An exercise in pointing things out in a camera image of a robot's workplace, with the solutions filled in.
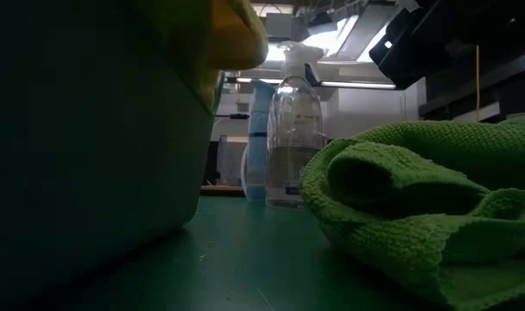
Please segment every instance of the white spray bottle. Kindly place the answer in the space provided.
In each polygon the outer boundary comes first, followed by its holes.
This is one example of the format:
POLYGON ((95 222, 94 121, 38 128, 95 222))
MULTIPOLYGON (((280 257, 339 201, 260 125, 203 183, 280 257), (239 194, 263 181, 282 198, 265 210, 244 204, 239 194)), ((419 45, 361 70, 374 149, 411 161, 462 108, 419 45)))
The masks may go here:
POLYGON ((300 175, 325 143, 320 101, 306 79, 305 65, 311 67, 313 77, 318 80, 316 63, 324 51, 291 41, 279 47, 286 48, 285 79, 276 89, 269 111, 266 203, 300 208, 300 175))

